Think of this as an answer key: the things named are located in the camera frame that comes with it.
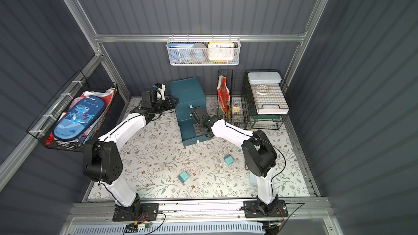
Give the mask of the teal drawer cabinet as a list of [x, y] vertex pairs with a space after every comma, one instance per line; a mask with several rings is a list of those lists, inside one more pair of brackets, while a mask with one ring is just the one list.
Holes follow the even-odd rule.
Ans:
[[172, 97], [179, 100], [175, 107], [175, 114], [183, 145], [190, 146], [210, 140], [210, 137], [199, 131], [196, 132], [197, 122], [191, 115], [196, 108], [206, 110], [206, 95], [198, 78], [192, 77], [172, 81], [169, 84], [169, 89]]

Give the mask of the blue plug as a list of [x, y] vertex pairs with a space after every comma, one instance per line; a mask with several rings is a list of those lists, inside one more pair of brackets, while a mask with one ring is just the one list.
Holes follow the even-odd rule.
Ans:
[[183, 171], [178, 175], [178, 179], [181, 183], [185, 183], [190, 178], [189, 174], [186, 171]]
[[226, 156], [224, 156], [224, 162], [226, 165], [231, 165], [235, 162], [234, 158], [232, 155], [228, 154]]

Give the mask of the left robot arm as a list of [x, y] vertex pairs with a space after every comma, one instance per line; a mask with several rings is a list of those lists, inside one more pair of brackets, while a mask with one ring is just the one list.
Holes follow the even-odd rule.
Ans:
[[112, 195], [115, 204], [123, 208], [140, 208], [140, 199], [123, 176], [120, 150], [140, 129], [164, 113], [174, 112], [177, 97], [166, 96], [165, 86], [156, 84], [142, 93], [140, 104], [129, 115], [97, 140], [88, 141], [83, 150], [83, 174]]

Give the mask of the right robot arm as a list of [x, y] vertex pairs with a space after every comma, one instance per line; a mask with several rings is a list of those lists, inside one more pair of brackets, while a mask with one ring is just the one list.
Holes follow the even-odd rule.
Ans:
[[238, 128], [217, 115], [209, 115], [202, 108], [191, 112], [199, 130], [209, 137], [222, 138], [240, 148], [249, 171], [256, 176], [258, 200], [268, 206], [276, 199], [272, 179], [278, 155], [265, 132]]

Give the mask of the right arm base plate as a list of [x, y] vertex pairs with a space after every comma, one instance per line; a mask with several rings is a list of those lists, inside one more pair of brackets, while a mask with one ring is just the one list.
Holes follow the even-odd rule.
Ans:
[[284, 200], [274, 200], [270, 204], [262, 201], [244, 201], [241, 210], [246, 218], [284, 218], [288, 217], [287, 205]]

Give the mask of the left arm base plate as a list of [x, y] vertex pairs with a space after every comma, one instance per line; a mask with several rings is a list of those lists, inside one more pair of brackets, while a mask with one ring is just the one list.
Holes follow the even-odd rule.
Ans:
[[142, 221], [154, 221], [157, 219], [159, 210], [158, 203], [142, 203], [139, 209], [133, 207], [121, 207], [115, 206], [113, 214], [113, 222], [142, 222]]

